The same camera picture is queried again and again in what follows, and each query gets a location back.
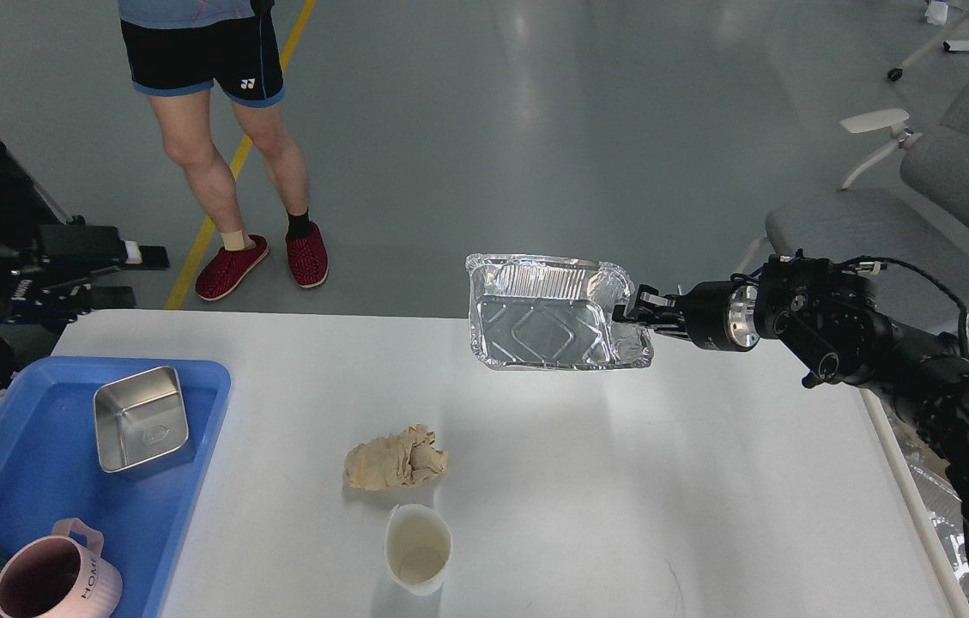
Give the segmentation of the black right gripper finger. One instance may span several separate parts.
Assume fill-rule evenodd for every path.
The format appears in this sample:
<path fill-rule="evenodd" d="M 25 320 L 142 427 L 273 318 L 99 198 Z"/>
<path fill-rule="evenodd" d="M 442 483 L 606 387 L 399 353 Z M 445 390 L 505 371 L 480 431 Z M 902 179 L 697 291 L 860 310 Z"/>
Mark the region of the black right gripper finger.
<path fill-rule="evenodd" d="M 680 317 L 681 295 L 661 293 L 652 286 L 640 284 L 632 297 L 633 317 Z"/>
<path fill-rule="evenodd" d="M 683 314 L 672 306 L 614 306 L 611 319 L 619 324 L 636 324 L 661 336 L 687 340 Z"/>

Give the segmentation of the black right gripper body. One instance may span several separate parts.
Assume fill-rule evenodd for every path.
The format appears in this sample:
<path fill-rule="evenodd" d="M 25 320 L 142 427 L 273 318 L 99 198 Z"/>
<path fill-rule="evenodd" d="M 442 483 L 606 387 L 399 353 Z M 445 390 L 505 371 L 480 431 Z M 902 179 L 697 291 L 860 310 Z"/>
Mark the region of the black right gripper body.
<path fill-rule="evenodd" d="M 693 287 L 677 301 L 688 340 L 702 349 L 750 351 L 761 339 L 754 324 L 756 297 L 756 285 L 745 281 Z"/>

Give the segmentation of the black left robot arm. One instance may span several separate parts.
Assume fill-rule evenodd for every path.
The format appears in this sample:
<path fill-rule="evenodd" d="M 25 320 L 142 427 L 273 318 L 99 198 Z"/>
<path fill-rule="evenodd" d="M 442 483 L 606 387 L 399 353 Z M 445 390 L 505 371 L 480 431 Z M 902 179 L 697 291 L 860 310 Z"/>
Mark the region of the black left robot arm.
<path fill-rule="evenodd" d="M 134 308 L 132 288 L 96 279 L 169 266 L 166 247 L 126 241 L 112 226 L 40 226 L 28 249 L 0 240 L 0 324 L 68 324 L 90 312 Z"/>

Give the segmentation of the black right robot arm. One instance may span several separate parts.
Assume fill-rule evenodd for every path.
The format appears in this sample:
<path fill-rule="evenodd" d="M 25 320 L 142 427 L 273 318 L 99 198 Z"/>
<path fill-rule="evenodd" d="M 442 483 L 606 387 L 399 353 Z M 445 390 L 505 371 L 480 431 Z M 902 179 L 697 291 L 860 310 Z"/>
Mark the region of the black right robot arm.
<path fill-rule="evenodd" d="M 772 255 L 752 275 L 703 282 L 687 294 L 642 285 L 611 318 L 692 342 L 746 352 L 781 342 L 805 365 L 807 388 L 847 384 L 873 392 L 938 457 L 969 524 L 969 339 L 966 329 L 931 334 L 876 308 L 866 271 L 888 257 Z"/>

